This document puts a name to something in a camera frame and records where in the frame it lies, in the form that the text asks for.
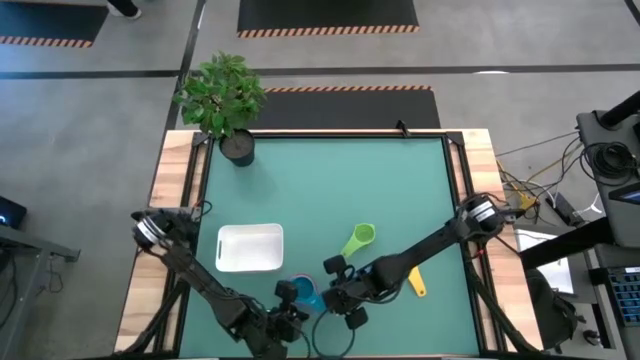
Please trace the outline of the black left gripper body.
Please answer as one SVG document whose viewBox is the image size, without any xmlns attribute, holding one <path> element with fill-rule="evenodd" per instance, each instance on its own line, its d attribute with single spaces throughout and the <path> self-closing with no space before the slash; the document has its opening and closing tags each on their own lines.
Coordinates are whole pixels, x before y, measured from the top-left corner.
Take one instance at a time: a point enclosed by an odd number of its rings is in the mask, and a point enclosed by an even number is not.
<svg viewBox="0 0 640 360">
<path fill-rule="evenodd" d="M 281 302 L 269 311 L 271 330 L 276 339 L 293 343 L 302 336 L 302 324 L 310 315 L 296 305 L 298 289 L 293 282 L 279 280 L 274 293 Z"/>
</svg>

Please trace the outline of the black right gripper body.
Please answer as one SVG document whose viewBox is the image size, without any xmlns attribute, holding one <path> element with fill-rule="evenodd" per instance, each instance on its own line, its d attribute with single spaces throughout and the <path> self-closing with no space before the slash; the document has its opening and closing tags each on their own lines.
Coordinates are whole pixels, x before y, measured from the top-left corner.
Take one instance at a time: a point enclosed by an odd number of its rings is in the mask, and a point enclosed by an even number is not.
<svg viewBox="0 0 640 360">
<path fill-rule="evenodd" d="M 383 301 L 388 296 L 388 288 L 379 284 L 371 265 L 356 270 L 342 255 L 325 260 L 323 266 L 328 275 L 336 276 L 321 294 L 326 308 L 342 315 L 350 330 L 358 329 L 368 321 L 362 304 Z"/>
</svg>

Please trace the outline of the teal measuring cup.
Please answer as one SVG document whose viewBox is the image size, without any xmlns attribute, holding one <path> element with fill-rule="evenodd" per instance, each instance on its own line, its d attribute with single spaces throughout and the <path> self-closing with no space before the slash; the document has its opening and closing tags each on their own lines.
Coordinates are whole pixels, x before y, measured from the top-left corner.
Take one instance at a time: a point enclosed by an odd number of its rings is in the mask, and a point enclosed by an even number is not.
<svg viewBox="0 0 640 360">
<path fill-rule="evenodd" d="M 315 281 L 308 275 L 298 274 L 292 276 L 290 281 L 297 289 L 295 303 L 311 314 L 321 314 L 326 310 L 326 305 L 318 292 Z"/>
</svg>

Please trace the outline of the green measuring cup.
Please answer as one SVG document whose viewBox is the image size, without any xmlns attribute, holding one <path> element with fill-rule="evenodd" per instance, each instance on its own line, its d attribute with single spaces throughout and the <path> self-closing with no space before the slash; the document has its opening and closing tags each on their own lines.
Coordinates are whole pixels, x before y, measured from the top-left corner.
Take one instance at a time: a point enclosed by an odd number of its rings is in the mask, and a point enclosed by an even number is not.
<svg viewBox="0 0 640 360">
<path fill-rule="evenodd" d="M 352 256 L 360 248 L 365 247 L 375 240 L 376 230 L 373 224 L 360 223 L 354 230 L 344 245 L 341 255 L 345 258 Z"/>
</svg>

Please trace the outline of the yellow measuring cup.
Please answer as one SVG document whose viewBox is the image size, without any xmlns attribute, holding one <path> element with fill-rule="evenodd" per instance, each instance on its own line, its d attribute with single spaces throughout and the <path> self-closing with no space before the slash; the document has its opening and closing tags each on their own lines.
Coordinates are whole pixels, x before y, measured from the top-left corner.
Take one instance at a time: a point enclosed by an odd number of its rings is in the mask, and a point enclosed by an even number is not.
<svg viewBox="0 0 640 360">
<path fill-rule="evenodd" d="M 411 269 L 408 281 L 418 297 L 422 298 L 427 295 L 427 289 L 418 266 Z"/>
</svg>

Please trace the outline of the white plastic basket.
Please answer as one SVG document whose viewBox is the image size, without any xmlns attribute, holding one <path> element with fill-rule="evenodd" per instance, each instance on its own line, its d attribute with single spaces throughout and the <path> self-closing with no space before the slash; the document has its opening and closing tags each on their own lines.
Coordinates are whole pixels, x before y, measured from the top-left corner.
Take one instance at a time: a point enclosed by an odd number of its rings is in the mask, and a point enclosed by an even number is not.
<svg viewBox="0 0 640 360">
<path fill-rule="evenodd" d="M 269 272 L 284 263 L 280 224 L 224 225 L 218 231 L 216 269 L 220 272 Z"/>
</svg>

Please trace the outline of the green table mat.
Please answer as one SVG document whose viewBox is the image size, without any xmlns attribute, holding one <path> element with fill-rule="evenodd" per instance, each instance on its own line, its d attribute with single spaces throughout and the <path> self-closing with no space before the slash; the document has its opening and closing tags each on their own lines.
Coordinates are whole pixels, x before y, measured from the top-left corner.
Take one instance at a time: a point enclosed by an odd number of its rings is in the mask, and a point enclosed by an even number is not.
<svg viewBox="0 0 640 360">
<path fill-rule="evenodd" d="M 284 263 L 269 272 L 218 272 L 218 280 L 278 303 L 276 283 L 305 273 L 326 289 L 323 262 L 338 255 L 360 223 L 375 240 L 349 263 L 362 267 L 399 253 L 439 229 L 454 205 L 443 145 L 435 138 L 260 139 L 254 162 L 237 167 L 214 152 L 197 258 L 216 268 L 217 236 L 224 225 L 277 223 L 284 230 Z M 313 317 L 304 329 L 325 354 L 351 356 L 463 354 L 478 351 L 461 251 L 452 246 L 423 263 L 427 295 L 410 287 L 385 305 L 370 304 L 368 321 L 351 332 L 343 318 Z"/>
</svg>

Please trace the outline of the black plant pot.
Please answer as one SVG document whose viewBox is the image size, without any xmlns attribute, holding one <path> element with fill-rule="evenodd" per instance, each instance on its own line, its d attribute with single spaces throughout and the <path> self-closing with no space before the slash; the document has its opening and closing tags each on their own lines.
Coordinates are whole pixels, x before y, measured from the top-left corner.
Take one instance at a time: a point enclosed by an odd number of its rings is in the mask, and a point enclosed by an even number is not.
<svg viewBox="0 0 640 360">
<path fill-rule="evenodd" d="M 254 161 L 255 139 L 248 130 L 237 129 L 231 137 L 222 138 L 219 149 L 235 166 L 246 167 Z"/>
</svg>

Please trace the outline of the black floor mat striped edge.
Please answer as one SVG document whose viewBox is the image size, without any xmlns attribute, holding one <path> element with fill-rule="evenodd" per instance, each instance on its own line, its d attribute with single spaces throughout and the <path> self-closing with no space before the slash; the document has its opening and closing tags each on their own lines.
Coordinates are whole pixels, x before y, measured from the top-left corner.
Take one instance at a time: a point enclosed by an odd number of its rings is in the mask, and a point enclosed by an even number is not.
<svg viewBox="0 0 640 360">
<path fill-rule="evenodd" d="M 0 1 L 0 45 L 90 48 L 106 6 Z"/>
<path fill-rule="evenodd" d="M 415 33 L 413 0 L 240 0 L 240 38 Z"/>
<path fill-rule="evenodd" d="M 251 130 L 441 127 L 427 85 L 272 87 Z"/>
</svg>

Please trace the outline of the black backpack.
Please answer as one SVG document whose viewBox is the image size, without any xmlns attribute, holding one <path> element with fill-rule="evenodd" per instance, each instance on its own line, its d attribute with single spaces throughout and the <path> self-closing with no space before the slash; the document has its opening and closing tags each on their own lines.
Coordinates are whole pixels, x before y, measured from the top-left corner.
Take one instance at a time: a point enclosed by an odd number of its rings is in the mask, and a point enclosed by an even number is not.
<svg viewBox="0 0 640 360">
<path fill-rule="evenodd" d="M 572 339 L 579 323 L 586 320 L 576 307 L 553 290 L 537 269 L 525 272 L 530 298 L 542 339 L 543 349 L 557 348 Z"/>
</svg>

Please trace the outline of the white paper sheet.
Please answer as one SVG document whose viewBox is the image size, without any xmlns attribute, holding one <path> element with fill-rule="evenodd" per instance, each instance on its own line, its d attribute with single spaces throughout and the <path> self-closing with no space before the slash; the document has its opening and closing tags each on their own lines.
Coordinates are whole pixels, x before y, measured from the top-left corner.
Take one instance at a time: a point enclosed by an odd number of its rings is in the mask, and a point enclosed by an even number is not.
<svg viewBox="0 0 640 360">
<path fill-rule="evenodd" d="M 520 252 L 539 245 L 545 241 L 556 238 L 556 235 L 553 234 L 518 228 L 514 230 L 514 233 L 518 245 L 518 250 Z M 574 294 L 569 261 L 567 257 L 539 266 L 537 270 L 544 276 L 553 290 L 570 295 Z"/>
</svg>

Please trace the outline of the black desk bar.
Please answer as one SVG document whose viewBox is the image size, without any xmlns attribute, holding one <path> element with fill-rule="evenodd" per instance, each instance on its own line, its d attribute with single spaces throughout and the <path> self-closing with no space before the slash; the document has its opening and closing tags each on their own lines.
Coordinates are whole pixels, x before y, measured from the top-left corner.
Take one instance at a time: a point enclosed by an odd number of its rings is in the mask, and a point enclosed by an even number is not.
<svg viewBox="0 0 640 360">
<path fill-rule="evenodd" d="M 598 244 L 616 245 L 606 217 L 534 245 L 520 253 L 520 260 L 525 270 L 534 269 L 589 250 Z"/>
</svg>

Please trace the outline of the black power strip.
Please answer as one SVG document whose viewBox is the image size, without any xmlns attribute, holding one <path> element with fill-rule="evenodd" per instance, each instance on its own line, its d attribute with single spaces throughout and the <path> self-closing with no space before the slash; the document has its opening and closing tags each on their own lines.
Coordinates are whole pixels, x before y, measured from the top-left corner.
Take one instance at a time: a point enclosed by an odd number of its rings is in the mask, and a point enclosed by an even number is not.
<svg viewBox="0 0 640 360">
<path fill-rule="evenodd" d="M 564 224 L 579 227 L 584 223 L 584 219 L 576 214 L 576 209 L 560 193 L 547 196 L 545 202 Z"/>
</svg>

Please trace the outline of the green leafy plant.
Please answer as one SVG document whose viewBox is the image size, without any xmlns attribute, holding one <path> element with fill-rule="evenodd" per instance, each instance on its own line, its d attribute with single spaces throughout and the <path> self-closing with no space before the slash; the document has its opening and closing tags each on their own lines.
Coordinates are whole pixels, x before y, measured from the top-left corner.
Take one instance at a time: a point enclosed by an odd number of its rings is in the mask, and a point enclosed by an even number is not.
<svg viewBox="0 0 640 360">
<path fill-rule="evenodd" d="M 197 125 L 215 139 L 231 138 L 257 119 L 266 94 L 245 58 L 219 51 L 190 73 L 173 95 L 185 125 Z"/>
</svg>

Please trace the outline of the gray desk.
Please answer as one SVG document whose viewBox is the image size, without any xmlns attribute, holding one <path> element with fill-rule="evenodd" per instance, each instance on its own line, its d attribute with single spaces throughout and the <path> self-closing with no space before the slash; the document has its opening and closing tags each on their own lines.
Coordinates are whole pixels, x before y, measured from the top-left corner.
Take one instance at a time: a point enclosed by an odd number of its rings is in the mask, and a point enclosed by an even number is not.
<svg viewBox="0 0 640 360">
<path fill-rule="evenodd" d="M 16 360 L 26 320 L 51 257 L 76 262 L 79 249 L 0 225 L 0 360 Z"/>
</svg>

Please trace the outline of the backlit keyboard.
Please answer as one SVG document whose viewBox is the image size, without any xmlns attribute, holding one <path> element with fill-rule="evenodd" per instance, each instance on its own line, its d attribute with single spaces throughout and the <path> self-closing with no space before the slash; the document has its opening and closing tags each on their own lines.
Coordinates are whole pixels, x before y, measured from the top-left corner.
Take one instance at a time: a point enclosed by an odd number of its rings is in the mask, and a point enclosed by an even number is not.
<svg viewBox="0 0 640 360">
<path fill-rule="evenodd" d="M 640 327 L 640 266 L 610 268 L 613 308 L 623 327 Z"/>
</svg>

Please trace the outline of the gray equipment cart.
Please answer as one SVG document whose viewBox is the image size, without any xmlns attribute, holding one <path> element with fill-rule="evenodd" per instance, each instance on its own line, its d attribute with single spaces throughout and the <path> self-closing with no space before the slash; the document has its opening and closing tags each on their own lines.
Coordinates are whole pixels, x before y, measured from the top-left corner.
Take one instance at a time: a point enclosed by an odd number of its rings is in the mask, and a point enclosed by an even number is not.
<svg viewBox="0 0 640 360">
<path fill-rule="evenodd" d="M 598 186 L 617 244 L 640 247 L 640 205 L 610 200 L 608 194 L 640 182 L 640 90 L 609 111 L 577 115 L 582 170 Z"/>
</svg>

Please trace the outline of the laptop with blue screen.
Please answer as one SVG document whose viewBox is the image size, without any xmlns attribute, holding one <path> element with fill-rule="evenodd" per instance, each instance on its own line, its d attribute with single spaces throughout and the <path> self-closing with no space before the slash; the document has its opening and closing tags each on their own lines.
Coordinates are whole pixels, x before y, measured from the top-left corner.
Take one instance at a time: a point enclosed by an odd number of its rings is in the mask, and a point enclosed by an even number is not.
<svg viewBox="0 0 640 360">
<path fill-rule="evenodd" d="M 610 200 L 640 205 L 640 182 L 612 190 L 608 197 Z"/>
</svg>

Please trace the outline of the black monitor with blue light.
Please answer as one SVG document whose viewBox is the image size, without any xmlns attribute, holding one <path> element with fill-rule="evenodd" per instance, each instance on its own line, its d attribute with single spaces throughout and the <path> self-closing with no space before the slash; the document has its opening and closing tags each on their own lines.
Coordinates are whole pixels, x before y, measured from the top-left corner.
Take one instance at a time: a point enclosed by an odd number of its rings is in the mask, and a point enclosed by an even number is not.
<svg viewBox="0 0 640 360">
<path fill-rule="evenodd" d="M 20 229 L 26 215 L 26 207 L 0 196 L 0 225 Z"/>
</svg>

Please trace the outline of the person's foot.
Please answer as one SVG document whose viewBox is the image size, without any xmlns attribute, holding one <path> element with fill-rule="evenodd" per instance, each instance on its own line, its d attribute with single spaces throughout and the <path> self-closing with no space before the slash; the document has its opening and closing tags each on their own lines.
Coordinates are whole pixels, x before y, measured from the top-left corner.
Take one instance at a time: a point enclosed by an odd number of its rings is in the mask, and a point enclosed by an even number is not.
<svg viewBox="0 0 640 360">
<path fill-rule="evenodd" d="M 136 20 L 141 17 L 141 10 L 132 0 L 106 0 L 111 15 Z"/>
</svg>

